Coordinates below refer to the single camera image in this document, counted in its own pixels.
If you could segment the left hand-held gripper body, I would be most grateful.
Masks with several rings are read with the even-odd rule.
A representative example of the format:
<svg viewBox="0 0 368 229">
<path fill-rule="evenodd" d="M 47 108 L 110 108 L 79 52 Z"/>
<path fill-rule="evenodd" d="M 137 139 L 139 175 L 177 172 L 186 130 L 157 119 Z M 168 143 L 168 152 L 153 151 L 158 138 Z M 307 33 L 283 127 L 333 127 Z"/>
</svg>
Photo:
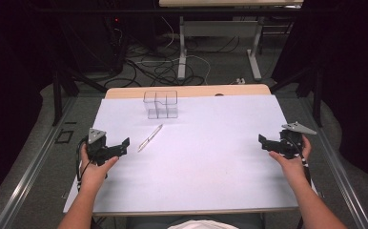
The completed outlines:
<svg viewBox="0 0 368 229">
<path fill-rule="evenodd" d="M 98 166 L 103 165 L 111 156 L 110 149 L 106 146 L 106 133 L 104 131 L 89 129 L 87 140 L 87 154 L 89 160 Z"/>
</svg>

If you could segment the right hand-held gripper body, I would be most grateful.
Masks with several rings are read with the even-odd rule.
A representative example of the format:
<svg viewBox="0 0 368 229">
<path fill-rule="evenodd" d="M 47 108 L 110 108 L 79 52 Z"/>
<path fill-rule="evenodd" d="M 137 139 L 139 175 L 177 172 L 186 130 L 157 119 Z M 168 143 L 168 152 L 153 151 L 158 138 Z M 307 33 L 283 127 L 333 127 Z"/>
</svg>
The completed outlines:
<svg viewBox="0 0 368 229">
<path fill-rule="evenodd" d="M 280 132 L 280 142 L 285 145 L 285 148 L 280 154 L 287 159 L 292 159 L 302 153 L 303 139 L 302 135 L 315 135 L 317 132 L 298 123 L 284 124 L 283 130 Z"/>
</svg>

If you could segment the person's left hand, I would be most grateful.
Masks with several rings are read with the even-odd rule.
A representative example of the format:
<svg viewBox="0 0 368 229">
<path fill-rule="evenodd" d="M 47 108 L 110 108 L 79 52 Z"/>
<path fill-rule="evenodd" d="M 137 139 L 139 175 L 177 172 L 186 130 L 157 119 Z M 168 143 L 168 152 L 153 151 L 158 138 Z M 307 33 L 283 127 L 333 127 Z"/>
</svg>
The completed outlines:
<svg viewBox="0 0 368 229">
<path fill-rule="evenodd" d="M 106 174 L 117 162 L 119 157 L 114 156 L 111 159 L 107 160 L 103 165 L 97 166 L 96 164 L 93 164 L 89 160 L 86 145 L 82 146 L 82 149 L 80 150 L 80 155 L 81 155 L 81 168 L 80 168 L 81 191 L 96 193 L 101 188 L 106 178 Z"/>
</svg>

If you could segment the person's right hand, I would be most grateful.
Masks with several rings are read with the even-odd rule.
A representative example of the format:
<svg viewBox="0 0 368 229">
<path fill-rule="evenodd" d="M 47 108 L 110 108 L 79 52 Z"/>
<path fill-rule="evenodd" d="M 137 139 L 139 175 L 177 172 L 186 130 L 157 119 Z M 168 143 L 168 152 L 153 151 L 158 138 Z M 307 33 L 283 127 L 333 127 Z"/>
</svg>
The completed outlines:
<svg viewBox="0 0 368 229">
<path fill-rule="evenodd" d="M 302 137 L 302 140 L 302 156 L 295 157 L 293 159 L 286 159 L 284 156 L 281 156 L 274 151 L 269 153 L 269 156 L 279 163 L 282 172 L 289 183 L 308 182 L 302 162 L 306 162 L 308 160 L 312 146 L 305 135 Z"/>
</svg>

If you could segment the clear pen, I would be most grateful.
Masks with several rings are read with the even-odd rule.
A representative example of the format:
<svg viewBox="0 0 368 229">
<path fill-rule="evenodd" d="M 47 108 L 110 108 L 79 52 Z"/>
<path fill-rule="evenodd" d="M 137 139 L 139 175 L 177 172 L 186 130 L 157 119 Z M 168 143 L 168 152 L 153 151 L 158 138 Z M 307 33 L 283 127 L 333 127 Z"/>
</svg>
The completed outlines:
<svg viewBox="0 0 368 229">
<path fill-rule="evenodd" d="M 163 124 L 158 125 L 156 129 L 138 146 L 137 152 L 141 152 L 153 140 L 153 138 L 160 132 L 162 128 Z"/>
</svg>

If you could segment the clear plastic organizer box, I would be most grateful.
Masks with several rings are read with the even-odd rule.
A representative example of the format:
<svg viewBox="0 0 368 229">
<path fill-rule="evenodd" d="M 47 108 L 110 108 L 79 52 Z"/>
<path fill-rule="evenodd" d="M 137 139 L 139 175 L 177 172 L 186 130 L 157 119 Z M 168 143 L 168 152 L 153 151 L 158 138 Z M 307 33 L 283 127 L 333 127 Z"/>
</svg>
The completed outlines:
<svg viewBox="0 0 368 229">
<path fill-rule="evenodd" d="M 177 91 L 146 91 L 143 103 L 148 119 L 178 118 Z"/>
</svg>

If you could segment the black metal stand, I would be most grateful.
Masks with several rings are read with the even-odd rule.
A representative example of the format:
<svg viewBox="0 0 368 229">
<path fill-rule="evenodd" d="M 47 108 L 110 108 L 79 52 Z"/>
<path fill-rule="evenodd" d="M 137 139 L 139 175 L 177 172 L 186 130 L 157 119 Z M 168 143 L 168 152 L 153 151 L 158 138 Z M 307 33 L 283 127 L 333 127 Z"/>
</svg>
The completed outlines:
<svg viewBox="0 0 368 229">
<path fill-rule="evenodd" d="M 90 87 L 105 93 L 108 89 L 99 85 L 93 80 L 89 79 L 82 73 L 73 70 L 64 63 L 57 63 L 54 65 L 52 71 L 52 88 L 53 88 L 53 102 L 54 102 L 54 121 L 53 126 L 56 126 L 63 116 L 62 95 L 61 90 L 64 90 L 69 96 L 78 96 L 79 89 L 74 80 L 80 80 Z"/>
<path fill-rule="evenodd" d="M 313 95 L 313 106 L 312 106 L 312 116 L 318 127 L 322 127 L 321 122 L 321 99 L 322 99 L 322 86 L 324 78 L 324 69 L 317 64 L 311 64 L 304 67 L 297 73 L 286 77 L 283 81 L 276 83 L 274 86 L 270 87 L 270 92 L 275 93 L 279 89 L 289 85 L 292 82 L 300 81 L 298 87 L 296 88 L 297 97 L 306 97 L 309 92 Z"/>
</svg>

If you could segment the white table cover sheet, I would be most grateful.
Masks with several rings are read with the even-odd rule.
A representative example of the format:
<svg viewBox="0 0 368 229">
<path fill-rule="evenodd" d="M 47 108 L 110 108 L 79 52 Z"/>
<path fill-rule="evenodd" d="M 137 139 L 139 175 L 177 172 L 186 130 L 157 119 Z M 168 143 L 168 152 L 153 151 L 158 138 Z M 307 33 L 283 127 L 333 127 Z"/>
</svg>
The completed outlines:
<svg viewBox="0 0 368 229">
<path fill-rule="evenodd" d="M 148 119 L 139 98 L 105 99 L 94 128 L 110 146 L 130 139 L 108 172 L 98 216 L 293 210 L 280 166 L 257 138 L 277 140 L 286 120 L 272 95 L 181 97 L 178 118 Z M 163 128 L 141 151 L 138 146 Z"/>
</svg>

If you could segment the dark curtain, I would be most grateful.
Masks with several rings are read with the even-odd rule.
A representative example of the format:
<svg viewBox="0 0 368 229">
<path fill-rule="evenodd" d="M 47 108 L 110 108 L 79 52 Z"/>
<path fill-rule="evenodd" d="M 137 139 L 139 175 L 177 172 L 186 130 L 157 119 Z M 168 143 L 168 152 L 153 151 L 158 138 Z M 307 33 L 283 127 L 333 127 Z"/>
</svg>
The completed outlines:
<svg viewBox="0 0 368 229">
<path fill-rule="evenodd" d="M 323 67 L 322 100 L 342 130 L 340 153 L 368 174 L 368 0 L 304 0 L 272 73 L 282 83 L 314 63 Z"/>
<path fill-rule="evenodd" d="M 50 70 L 19 0 L 0 0 L 0 185 L 41 111 Z"/>
</svg>

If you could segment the person's white shirt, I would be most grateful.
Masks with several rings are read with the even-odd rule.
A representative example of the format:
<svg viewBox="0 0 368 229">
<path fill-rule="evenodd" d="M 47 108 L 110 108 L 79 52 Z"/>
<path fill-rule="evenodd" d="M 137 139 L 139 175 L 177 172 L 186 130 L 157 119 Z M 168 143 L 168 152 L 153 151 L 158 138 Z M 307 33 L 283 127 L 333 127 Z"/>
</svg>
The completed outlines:
<svg viewBox="0 0 368 229">
<path fill-rule="evenodd" d="M 213 220 L 188 220 L 186 222 L 173 225 L 167 229 L 237 229 L 236 227 Z"/>
</svg>

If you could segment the black computer tower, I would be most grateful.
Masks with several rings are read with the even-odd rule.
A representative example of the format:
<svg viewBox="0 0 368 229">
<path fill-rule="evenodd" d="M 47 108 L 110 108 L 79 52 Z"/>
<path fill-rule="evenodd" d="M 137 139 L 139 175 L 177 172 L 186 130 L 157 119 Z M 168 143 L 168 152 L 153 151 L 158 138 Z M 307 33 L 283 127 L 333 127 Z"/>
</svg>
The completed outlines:
<svg viewBox="0 0 368 229">
<path fill-rule="evenodd" d="M 124 36 L 112 18 L 83 16 L 78 20 L 78 26 L 82 70 L 86 73 L 121 73 Z"/>
</svg>

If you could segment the white-legged desk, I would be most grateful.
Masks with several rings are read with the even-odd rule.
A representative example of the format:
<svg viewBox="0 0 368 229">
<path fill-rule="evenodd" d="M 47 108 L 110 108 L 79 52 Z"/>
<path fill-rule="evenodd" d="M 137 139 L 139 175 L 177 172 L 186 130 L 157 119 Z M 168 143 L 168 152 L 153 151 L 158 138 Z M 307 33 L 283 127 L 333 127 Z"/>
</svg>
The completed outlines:
<svg viewBox="0 0 368 229">
<path fill-rule="evenodd" d="M 304 0 L 159 0 L 159 6 L 168 10 L 298 10 Z M 247 50 L 247 56 L 254 80 L 262 79 L 256 61 L 256 53 L 259 40 L 262 35 L 264 16 L 258 16 L 254 20 L 229 20 L 217 21 L 201 19 L 200 21 L 187 20 L 179 17 L 179 42 L 180 55 L 178 65 L 178 78 L 184 79 L 186 75 L 186 61 L 188 58 L 185 47 L 186 37 L 206 36 L 234 36 L 252 37 L 252 47 Z"/>
</svg>

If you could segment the black crossbar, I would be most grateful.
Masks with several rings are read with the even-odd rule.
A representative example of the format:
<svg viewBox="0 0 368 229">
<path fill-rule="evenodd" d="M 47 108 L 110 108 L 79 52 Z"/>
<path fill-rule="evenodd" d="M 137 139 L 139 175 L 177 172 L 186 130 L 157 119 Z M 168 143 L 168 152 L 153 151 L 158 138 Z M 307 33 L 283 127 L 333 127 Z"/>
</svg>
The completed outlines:
<svg viewBox="0 0 368 229">
<path fill-rule="evenodd" d="M 284 9 L 229 9 L 229 8 L 218 8 L 218 9 L 153 9 L 153 10 L 68 10 L 68 9 L 40 9 L 33 8 L 37 12 L 41 13 L 54 13 L 54 14 L 99 14 L 99 15 L 123 15 L 123 16 L 144 16 L 144 15 L 219 15 L 219 14 L 230 14 L 230 15 L 298 15 L 305 13 L 305 10 L 284 10 Z"/>
</svg>

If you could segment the metal floor rail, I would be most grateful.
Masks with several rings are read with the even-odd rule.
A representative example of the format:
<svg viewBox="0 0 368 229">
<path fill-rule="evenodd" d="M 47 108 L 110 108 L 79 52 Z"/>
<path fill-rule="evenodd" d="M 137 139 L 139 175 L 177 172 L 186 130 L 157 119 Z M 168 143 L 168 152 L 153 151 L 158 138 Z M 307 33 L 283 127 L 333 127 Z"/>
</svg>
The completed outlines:
<svg viewBox="0 0 368 229">
<path fill-rule="evenodd" d="M 52 100 L 43 108 L 0 186 L 0 229 L 56 229 L 75 176 L 75 126 L 68 124 L 76 102 L 65 100 L 53 124 Z"/>
<path fill-rule="evenodd" d="M 317 130 L 317 136 L 320 140 L 321 146 L 324 148 L 323 156 L 330 167 L 333 178 L 337 183 L 337 187 L 342 195 L 342 198 L 348 207 L 348 212 L 355 222 L 358 229 L 368 229 L 368 216 L 363 209 L 361 202 L 358 199 L 356 190 L 354 189 L 347 171 L 337 155 L 337 151 L 331 145 L 330 139 L 325 134 L 322 127 L 319 127 L 313 116 L 313 105 L 308 98 L 301 98 L 300 104 L 303 111 L 308 115 L 309 122 Z"/>
</svg>

